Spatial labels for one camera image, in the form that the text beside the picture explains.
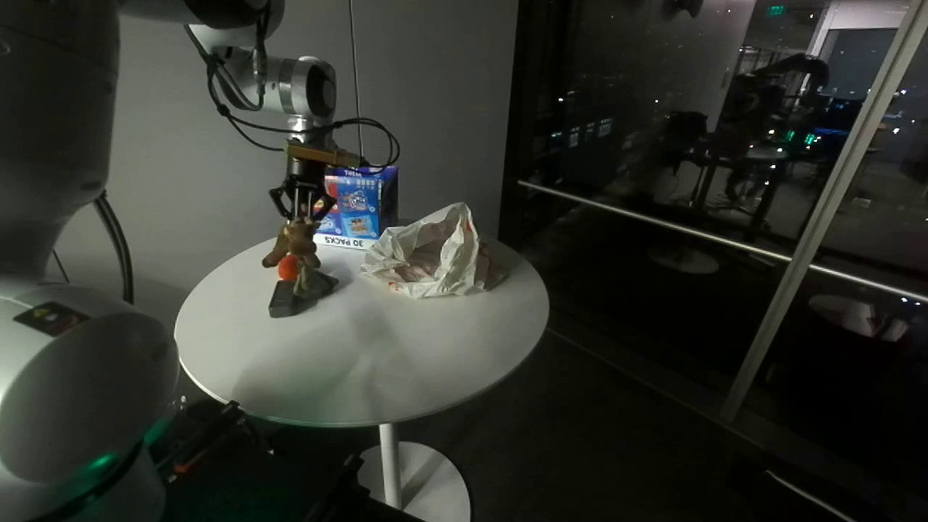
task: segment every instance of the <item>green light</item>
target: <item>green light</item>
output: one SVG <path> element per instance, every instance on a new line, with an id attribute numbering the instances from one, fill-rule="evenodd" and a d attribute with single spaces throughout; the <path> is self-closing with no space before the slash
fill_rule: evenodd
<path id="1" fill-rule="evenodd" d="M 117 453 L 100 456 L 87 465 L 90 472 L 100 472 L 117 462 Z"/>

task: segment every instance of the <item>round white table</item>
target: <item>round white table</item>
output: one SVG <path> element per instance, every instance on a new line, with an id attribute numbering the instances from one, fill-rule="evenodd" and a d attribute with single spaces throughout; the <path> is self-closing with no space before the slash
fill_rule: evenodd
<path id="1" fill-rule="evenodd" d="M 361 472 L 372 494 L 429 522 L 471 520 L 462 472 L 423 443 L 399 443 L 396 423 L 483 394 L 536 348 L 549 324 L 539 272 L 490 245 L 512 265 L 494 290 L 406 298 L 361 272 L 365 253 L 319 247 L 338 290 L 272 320 L 275 271 L 261 268 L 270 247 L 238 253 L 184 303 L 174 337 L 187 375 L 265 421 L 381 426 L 381 456 L 372 450 Z"/>

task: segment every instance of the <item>table base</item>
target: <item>table base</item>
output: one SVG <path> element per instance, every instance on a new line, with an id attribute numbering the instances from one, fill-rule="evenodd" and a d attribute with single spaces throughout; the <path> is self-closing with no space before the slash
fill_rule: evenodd
<path id="1" fill-rule="evenodd" d="M 381 448 L 364 453 L 358 481 L 384 497 Z M 399 443 L 400 507 L 426 522 L 471 522 L 471 494 L 459 466 L 423 443 Z"/>

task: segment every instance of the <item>white plastic bag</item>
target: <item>white plastic bag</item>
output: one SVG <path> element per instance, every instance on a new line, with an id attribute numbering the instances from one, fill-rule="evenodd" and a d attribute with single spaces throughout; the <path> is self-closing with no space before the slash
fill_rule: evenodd
<path id="1" fill-rule="evenodd" d="M 444 207 L 413 227 L 388 227 L 365 256 L 365 272 L 413 295 L 483 294 L 490 259 L 465 204 Z"/>

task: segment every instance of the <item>orange object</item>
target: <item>orange object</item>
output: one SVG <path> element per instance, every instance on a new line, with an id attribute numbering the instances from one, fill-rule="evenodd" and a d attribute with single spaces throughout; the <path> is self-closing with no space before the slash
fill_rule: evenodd
<path id="1" fill-rule="evenodd" d="M 287 253 L 287 256 L 278 262 L 278 278 L 281 278 L 281 281 L 294 281 L 297 275 L 299 275 L 299 259 Z"/>

